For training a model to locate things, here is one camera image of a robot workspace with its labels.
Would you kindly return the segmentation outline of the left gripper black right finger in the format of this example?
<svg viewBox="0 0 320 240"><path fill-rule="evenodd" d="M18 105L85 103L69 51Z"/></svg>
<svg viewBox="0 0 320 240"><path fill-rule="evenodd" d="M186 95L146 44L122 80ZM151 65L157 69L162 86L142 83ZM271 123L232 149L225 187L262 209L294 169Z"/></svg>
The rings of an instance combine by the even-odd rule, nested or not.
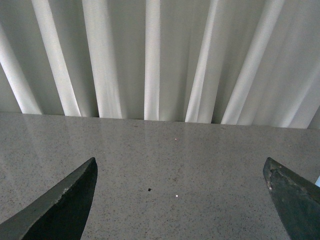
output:
<svg viewBox="0 0 320 240"><path fill-rule="evenodd" d="M320 187L271 157L263 176L278 216L292 240L320 238Z"/></svg>

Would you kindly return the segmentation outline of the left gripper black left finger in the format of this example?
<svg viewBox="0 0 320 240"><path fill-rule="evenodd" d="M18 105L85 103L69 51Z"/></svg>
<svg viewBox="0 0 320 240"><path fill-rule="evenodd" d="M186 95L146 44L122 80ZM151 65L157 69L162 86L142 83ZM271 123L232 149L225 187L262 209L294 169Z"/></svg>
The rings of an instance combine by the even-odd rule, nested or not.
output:
<svg viewBox="0 0 320 240"><path fill-rule="evenodd" d="M98 178L90 158L45 194L0 225L2 240L79 240Z"/></svg>

